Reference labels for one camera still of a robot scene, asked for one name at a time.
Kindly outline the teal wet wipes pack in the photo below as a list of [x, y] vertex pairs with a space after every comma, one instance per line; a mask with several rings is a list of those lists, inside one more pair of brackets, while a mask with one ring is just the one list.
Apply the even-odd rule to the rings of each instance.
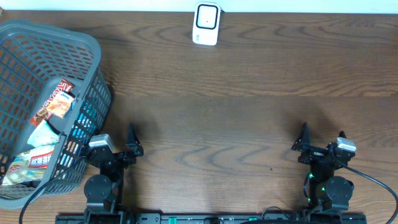
[[58, 134], [52, 130], [46, 120], [40, 122], [40, 124], [35, 128], [27, 140], [27, 143], [35, 148], [53, 145], [58, 142]]

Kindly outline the orange tissue pack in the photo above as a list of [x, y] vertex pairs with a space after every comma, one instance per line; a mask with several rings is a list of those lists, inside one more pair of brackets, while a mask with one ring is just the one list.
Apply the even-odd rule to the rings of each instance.
[[60, 91], [48, 105], [47, 111], [59, 118], [64, 118], [74, 101], [74, 97]]

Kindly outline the yellow noodle snack bag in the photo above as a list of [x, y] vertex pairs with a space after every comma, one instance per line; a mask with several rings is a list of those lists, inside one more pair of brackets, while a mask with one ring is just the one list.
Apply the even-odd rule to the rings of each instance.
[[3, 178], [2, 185], [16, 185], [41, 180], [54, 149], [54, 144], [40, 146], [16, 156]]

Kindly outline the red chocolate bar wrapper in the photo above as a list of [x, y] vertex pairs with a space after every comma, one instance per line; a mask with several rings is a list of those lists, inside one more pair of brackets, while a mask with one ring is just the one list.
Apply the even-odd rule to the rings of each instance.
[[75, 85], [68, 81], [66, 78], [62, 78], [57, 84], [54, 91], [50, 94], [49, 98], [45, 100], [40, 109], [30, 119], [30, 124], [38, 126], [43, 120], [48, 121], [52, 117], [52, 113], [47, 111], [48, 105], [53, 101], [56, 95], [63, 91], [65, 93], [71, 93]]

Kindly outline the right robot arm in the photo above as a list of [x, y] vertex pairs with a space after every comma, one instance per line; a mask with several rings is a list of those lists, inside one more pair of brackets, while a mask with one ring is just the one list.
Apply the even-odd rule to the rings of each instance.
[[336, 141], [326, 147], [313, 146], [308, 124], [303, 123], [291, 150], [301, 153], [299, 163], [310, 166], [303, 185], [304, 195], [308, 198], [308, 207], [302, 212], [303, 220], [341, 223], [342, 213], [349, 209], [354, 185], [346, 178], [336, 176], [335, 171], [355, 156], [354, 141], [340, 131]]

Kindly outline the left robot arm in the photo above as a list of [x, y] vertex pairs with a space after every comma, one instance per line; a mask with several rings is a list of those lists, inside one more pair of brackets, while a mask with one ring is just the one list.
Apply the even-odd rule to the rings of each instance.
[[85, 152], [86, 163], [99, 169], [84, 186], [87, 198], [84, 223], [135, 223], [135, 215], [123, 205], [124, 171], [144, 154], [134, 125], [129, 125], [127, 150], [114, 152], [114, 143], [108, 134], [90, 139]]

